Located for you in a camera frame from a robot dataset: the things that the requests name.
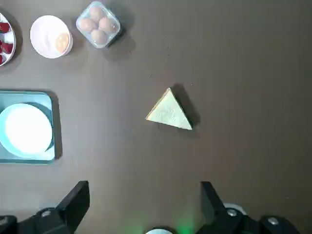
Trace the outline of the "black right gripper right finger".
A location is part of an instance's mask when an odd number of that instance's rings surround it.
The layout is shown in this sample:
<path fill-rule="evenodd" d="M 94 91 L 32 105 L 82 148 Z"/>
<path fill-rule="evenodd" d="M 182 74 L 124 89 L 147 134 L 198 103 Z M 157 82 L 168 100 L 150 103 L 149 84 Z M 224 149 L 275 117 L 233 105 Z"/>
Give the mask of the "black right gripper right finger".
<path fill-rule="evenodd" d="M 254 220 L 238 208 L 225 207 L 210 182 L 201 182 L 201 210 L 205 223 L 201 234 L 298 234 L 286 218 L 265 215 Z"/>

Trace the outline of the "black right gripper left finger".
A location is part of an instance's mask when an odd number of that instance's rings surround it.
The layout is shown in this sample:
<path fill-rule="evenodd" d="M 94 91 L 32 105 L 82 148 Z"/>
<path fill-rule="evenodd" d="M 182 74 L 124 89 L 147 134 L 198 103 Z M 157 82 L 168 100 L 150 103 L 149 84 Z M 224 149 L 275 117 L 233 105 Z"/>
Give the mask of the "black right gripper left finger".
<path fill-rule="evenodd" d="M 13 215 L 0 217 L 2 234 L 73 234 L 90 207 L 88 181 L 79 181 L 56 207 L 38 211 L 18 221 Z"/>

